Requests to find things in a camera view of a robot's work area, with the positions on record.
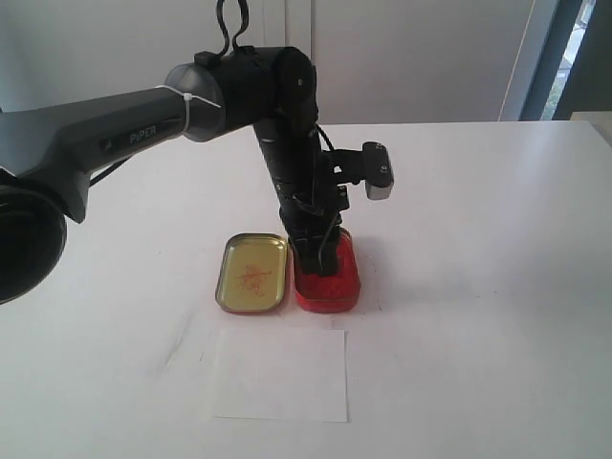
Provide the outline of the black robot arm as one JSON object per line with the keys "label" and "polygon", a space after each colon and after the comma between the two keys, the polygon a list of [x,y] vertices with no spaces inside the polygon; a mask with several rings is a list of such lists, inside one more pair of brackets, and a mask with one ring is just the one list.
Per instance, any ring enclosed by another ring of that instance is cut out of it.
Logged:
{"label": "black robot arm", "polygon": [[338,271],[347,207],[317,129],[317,72],[294,47],[198,53],[163,85],[1,117],[1,299],[36,287],[58,262],[90,187],[161,142],[208,142],[251,126],[307,274]]}

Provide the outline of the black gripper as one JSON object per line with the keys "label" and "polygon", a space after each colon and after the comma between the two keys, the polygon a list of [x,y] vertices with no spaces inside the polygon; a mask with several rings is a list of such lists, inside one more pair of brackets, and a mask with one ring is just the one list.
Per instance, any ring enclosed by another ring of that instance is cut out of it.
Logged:
{"label": "black gripper", "polygon": [[349,208],[347,186],[277,178],[276,196],[300,270],[305,274],[335,275],[339,269],[341,213]]}

